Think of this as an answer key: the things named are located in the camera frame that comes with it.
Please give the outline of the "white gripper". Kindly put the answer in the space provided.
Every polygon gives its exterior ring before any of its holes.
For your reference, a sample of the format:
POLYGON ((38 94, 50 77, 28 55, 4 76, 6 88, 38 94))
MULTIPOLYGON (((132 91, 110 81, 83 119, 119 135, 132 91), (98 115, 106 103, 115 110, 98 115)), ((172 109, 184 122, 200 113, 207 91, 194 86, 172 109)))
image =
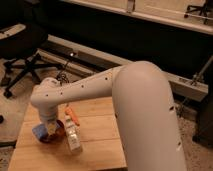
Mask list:
POLYGON ((53 135, 57 129, 57 117, 53 115, 42 115, 40 119, 47 129, 47 133, 53 135))

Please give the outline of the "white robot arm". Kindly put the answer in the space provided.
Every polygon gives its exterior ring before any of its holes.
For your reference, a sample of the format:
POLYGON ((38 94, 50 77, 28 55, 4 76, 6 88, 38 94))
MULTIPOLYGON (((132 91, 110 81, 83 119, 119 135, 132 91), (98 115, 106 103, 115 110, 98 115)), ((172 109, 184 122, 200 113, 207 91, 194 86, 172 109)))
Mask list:
POLYGON ((149 61, 131 62, 65 85, 47 77, 33 90, 30 102, 41 122, 50 126, 60 104, 108 96, 128 171, 187 171, 170 83, 149 61))

